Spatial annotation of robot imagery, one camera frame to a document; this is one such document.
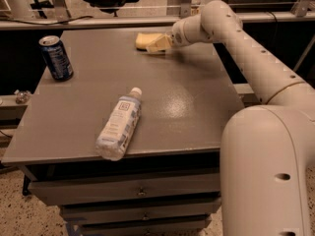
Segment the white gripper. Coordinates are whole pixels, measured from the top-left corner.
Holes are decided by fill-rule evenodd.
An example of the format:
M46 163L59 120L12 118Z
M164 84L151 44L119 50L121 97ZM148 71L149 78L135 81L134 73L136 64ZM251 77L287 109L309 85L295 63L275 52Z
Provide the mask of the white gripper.
M176 22L171 29L171 37L166 33L155 33L150 35L149 44L146 50L149 53L165 51L174 46L187 46L196 42L196 20L188 17Z

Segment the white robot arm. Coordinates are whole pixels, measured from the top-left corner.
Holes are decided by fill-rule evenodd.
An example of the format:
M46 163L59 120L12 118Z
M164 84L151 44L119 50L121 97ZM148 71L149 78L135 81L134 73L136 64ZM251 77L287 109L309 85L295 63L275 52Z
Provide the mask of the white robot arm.
M259 103L236 113L220 145L223 236L311 236L306 170L315 162L315 90L212 1L147 45L222 43Z

